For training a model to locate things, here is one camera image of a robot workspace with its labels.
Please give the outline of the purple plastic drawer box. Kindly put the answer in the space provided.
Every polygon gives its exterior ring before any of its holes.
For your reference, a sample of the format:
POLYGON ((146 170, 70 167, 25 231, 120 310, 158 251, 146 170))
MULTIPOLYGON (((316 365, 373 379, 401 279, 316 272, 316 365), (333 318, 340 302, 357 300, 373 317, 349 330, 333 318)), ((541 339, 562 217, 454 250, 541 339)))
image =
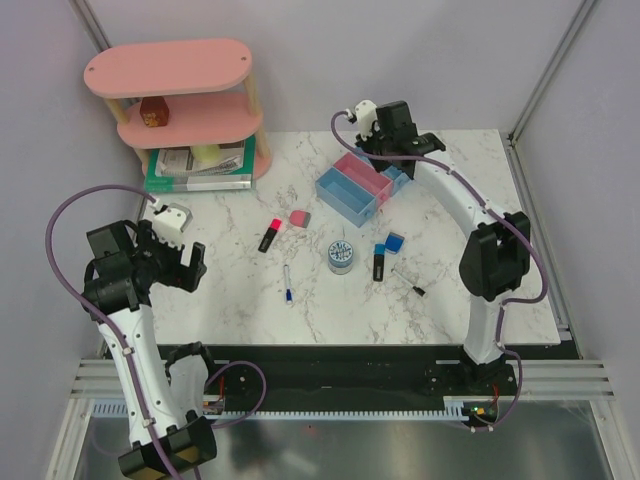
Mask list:
POLYGON ((408 175, 395 166, 389 166, 382 172, 382 175, 387 177, 392 183, 391 195, 395 196, 398 191, 410 181, 408 175))

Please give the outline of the light blue end drawer box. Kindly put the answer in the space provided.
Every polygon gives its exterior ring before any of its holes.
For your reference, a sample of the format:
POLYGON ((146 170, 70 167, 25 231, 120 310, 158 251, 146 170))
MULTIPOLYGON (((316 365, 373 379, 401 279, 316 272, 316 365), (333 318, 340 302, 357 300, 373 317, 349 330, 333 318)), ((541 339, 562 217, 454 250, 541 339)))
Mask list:
POLYGON ((316 182, 317 196, 356 227, 376 212, 375 197, 341 171, 330 168, 316 182))

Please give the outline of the pink cap black highlighter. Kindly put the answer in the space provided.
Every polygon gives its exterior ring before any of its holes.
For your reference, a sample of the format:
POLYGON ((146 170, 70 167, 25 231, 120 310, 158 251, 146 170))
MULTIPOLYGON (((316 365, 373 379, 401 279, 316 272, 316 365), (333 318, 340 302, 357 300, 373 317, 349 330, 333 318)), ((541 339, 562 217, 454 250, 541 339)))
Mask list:
POLYGON ((259 247, 258 247, 259 252, 266 253, 269 250, 273 240, 275 239, 277 233, 280 230, 281 224, 282 224, 282 220, 279 218, 274 218, 271 221, 269 227, 267 228, 259 244, 259 247))

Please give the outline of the blue and grey eraser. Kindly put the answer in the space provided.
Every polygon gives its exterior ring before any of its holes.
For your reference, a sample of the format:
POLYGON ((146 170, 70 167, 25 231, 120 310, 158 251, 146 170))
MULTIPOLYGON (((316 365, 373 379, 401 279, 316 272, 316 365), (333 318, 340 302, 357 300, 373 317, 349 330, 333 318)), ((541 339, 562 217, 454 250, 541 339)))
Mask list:
POLYGON ((390 232, 385 241, 385 249, 390 254, 397 254, 403 247, 405 238, 395 232, 390 232))

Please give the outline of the blue cap black highlighter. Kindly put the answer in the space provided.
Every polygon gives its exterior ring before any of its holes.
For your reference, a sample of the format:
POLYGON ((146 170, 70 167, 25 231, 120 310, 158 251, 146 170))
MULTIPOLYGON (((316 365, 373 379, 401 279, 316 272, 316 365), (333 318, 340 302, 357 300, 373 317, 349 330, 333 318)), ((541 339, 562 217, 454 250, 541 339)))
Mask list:
POLYGON ((372 279, 374 282, 382 282, 384 279, 385 268, 385 252, 384 244, 376 244, 374 246, 372 279))

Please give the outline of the pink and grey eraser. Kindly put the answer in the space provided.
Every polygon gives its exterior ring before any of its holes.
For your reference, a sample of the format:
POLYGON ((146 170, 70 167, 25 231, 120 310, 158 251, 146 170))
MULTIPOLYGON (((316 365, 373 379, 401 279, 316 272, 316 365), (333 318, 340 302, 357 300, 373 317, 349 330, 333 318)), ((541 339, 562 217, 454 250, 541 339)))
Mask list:
POLYGON ((294 210, 289 215, 289 223, 292 226, 306 229, 310 223, 311 214, 304 210, 294 210))

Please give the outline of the blue round cleaning gel jar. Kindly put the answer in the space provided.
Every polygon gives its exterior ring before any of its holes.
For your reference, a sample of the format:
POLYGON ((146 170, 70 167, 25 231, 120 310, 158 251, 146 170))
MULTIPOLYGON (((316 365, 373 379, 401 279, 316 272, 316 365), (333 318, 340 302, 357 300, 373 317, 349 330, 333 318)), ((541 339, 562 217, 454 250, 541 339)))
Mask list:
POLYGON ((354 262, 354 248, 345 240, 336 240, 328 247, 328 266, 336 275, 351 271, 354 262))

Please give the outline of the white pen black cap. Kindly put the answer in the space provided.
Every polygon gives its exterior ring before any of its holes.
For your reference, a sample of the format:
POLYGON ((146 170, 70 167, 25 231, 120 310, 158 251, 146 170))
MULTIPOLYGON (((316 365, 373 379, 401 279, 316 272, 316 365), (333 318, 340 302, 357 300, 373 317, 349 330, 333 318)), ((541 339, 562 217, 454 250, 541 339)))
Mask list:
POLYGON ((426 294, 424 289, 422 289, 421 287, 417 286, 413 281, 411 281, 409 278, 407 278, 405 275, 403 275, 397 269, 393 268, 391 270, 391 272, 397 278, 399 278, 404 284, 406 284, 409 287, 410 290, 412 290, 414 293, 416 293, 420 297, 423 297, 426 294))

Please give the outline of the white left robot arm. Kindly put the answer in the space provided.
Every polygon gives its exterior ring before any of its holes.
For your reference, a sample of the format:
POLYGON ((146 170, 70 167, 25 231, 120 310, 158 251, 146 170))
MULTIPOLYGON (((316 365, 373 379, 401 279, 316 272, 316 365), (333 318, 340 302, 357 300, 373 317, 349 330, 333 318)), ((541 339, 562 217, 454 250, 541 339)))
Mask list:
POLYGON ((206 272, 205 248, 194 243, 183 264, 180 247, 159 240, 150 222, 121 220, 88 232, 94 254, 83 296, 123 389, 130 449, 118 458, 128 479, 169 479, 214 459, 217 445, 203 413, 203 395, 216 388, 219 369, 199 342, 160 355, 151 287, 194 292, 206 272))

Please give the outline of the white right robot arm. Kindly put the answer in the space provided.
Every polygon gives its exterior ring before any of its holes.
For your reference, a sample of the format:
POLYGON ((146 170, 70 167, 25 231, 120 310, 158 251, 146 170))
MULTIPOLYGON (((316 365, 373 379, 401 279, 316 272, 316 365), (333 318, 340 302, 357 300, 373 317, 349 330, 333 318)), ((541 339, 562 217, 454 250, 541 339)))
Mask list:
POLYGON ((356 147, 373 168, 395 167, 429 190, 466 238, 458 271, 470 312, 457 377, 465 391, 481 393, 504 371, 505 307, 535 258, 530 220, 522 211, 493 206, 454 165, 437 135, 419 133, 406 102, 377 106, 363 100, 347 117, 359 129, 356 147))

